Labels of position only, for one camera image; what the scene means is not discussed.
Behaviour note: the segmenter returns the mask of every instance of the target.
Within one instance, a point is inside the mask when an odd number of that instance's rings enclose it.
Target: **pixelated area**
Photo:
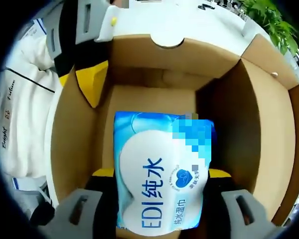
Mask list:
[[[192,171],[192,172],[198,171],[198,165],[197,165],[197,164],[193,164],[193,165],[191,166],[191,171]]]
[[[185,114],[172,123],[174,139],[185,139],[185,145],[192,152],[198,152],[198,158],[211,158],[211,142],[215,134],[214,123],[207,119],[198,119],[198,114]]]

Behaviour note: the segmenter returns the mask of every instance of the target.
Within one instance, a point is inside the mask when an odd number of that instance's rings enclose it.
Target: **green plant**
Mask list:
[[[284,55],[288,48],[294,56],[298,45],[294,39],[296,30],[286,21],[270,0],[239,0],[245,14],[261,26],[270,36],[273,44]]]

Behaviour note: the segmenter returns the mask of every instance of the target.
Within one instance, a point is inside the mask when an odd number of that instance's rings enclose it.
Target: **leaf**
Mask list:
[[[265,25],[265,21],[266,21],[266,19],[267,19],[267,16],[264,15],[263,25]]]
[[[280,24],[283,25],[283,26],[285,26],[286,28],[290,28],[293,31],[297,32],[297,30],[292,25],[290,25],[288,22],[286,22],[286,21],[282,21]]]
[[[296,41],[293,39],[292,36],[289,36],[289,38],[287,38],[286,40],[287,45],[290,48],[290,52],[293,56],[295,56],[295,54],[298,51],[298,44],[296,43]]]
[[[269,33],[276,34],[276,29],[274,25],[269,25]]]
[[[265,15],[266,12],[265,6],[255,3],[251,8],[258,10],[261,13],[261,15]]]
[[[298,38],[293,32],[291,32],[290,34],[291,34],[291,36]]]
[[[283,45],[280,47],[280,52],[281,54],[285,55],[285,53],[287,52],[288,48],[286,45]]]
[[[276,5],[274,5],[271,1],[268,1],[268,7],[269,7],[270,9],[272,9],[272,10],[274,10],[274,11],[280,13],[279,10],[277,9]]]
[[[276,35],[278,35],[281,38],[288,38],[291,36],[289,32],[283,31],[281,28],[277,28]]]
[[[279,22],[278,28],[280,28],[281,32],[287,32],[290,34],[291,28],[289,28],[287,25],[283,24],[282,22]]]
[[[256,0],[241,0],[240,2],[242,3],[242,9],[245,14],[249,16],[252,6],[256,3]]]
[[[271,41],[273,42],[273,44],[275,46],[279,46],[279,39],[278,39],[278,37],[275,34],[270,35],[270,39],[271,39]]]
[[[250,10],[249,13],[248,13],[248,17],[250,17],[251,19],[253,19],[255,22],[257,22],[256,20],[256,13],[254,10]]]

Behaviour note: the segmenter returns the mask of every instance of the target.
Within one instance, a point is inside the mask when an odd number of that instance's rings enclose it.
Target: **white jacket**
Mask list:
[[[45,36],[29,36],[17,42],[0,74],[0,162],[13,177],[45,175],[44,134],[51,91],[61,87],[57,74],[49,70],[54,62],[45,41]]]

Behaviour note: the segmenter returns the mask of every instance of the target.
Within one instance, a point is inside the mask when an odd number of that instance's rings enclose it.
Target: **white surface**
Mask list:
[[[217,5],[215,10],[201,10],[197,6],[203,2],[210,4],[203,0],[130,1],[130,8],[120,10],[114,36],[150,34],[156,44],[163,46],[175,36],[186,37],[241,56],[252,40],[242,35],[244,20]]]
[[[291,52],[287,50],[287,52],[284,55],[285,60],[291,65],[291,67],[296,70],[299,68],[297,61],[294,59],[294,57],[291,55]]]
[[[12,178],[11,180],[14,188],[21,191],[37,191],[46,182],[45,176],[39,178]]]
[[[113,39],[113,32],[115,26],[112,26],[111,23],[114,17],[117,18],[119,11],[120,9],[117,6],[112,5],[108,7],[104,16],[104,20],[102,22],[99,38],[95,39],[94,41],[105,42],[111,41]]]
[[[254,20],[248,17],[242,32],[244,38],[252,41],[258,33],[265,37],[271,43],[271,39],[268,33],[266,33],[266,31],[261,28]]]
[[[56,112],[56,108],[61,96],[62,86],[55,90],[54,97],[52,99],[50,110],[48,113],[47,121],[46,121],[46,128],[45,128],[45,135],[44,135],[44,165],[45,165],[45,172],[46,172],[46,183],[49,190],[50,199],[52,200],[53,207],[57,207],[59,205],[59,200],[56,196],[54,183],[53,183],[53,175],[52,175],[52,168],[51,168],[51,142],[52,142],[52,129],[53,129],[53,122],[54,116]]]
[[[46,118],[58,83],[47,48],[46,37],[18,41],[0,74],[0,163],[5,173],[37,178],[45,175],[43,142]]]
[[[27,36],[38,38],[46,35],[46,29],[43,26],[43,22],[41,19],[32,20],[32,22],[33,25],[26,31],[22,38],[25,38]]]

